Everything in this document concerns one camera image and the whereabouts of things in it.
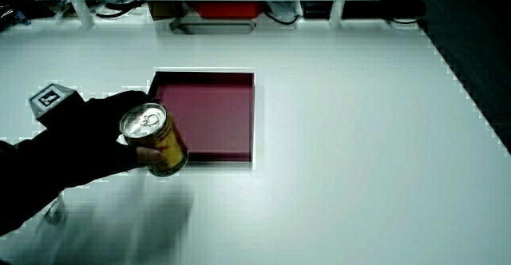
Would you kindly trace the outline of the person's left hand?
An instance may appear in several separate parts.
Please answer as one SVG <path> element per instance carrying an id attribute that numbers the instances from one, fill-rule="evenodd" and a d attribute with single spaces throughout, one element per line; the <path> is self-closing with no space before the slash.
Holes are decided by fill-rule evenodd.
<path id="1" fill-rule="evenodd" d="M 121 118 L 152 99 L 129 90 L 85 101 L 75 89 L 52 83 L 29 98 L 36 121 L 46 129 L 34 139 L 34 158 L 66 186 L 156 164 L 163 154 L 143 145 L 124 145 Z"/>

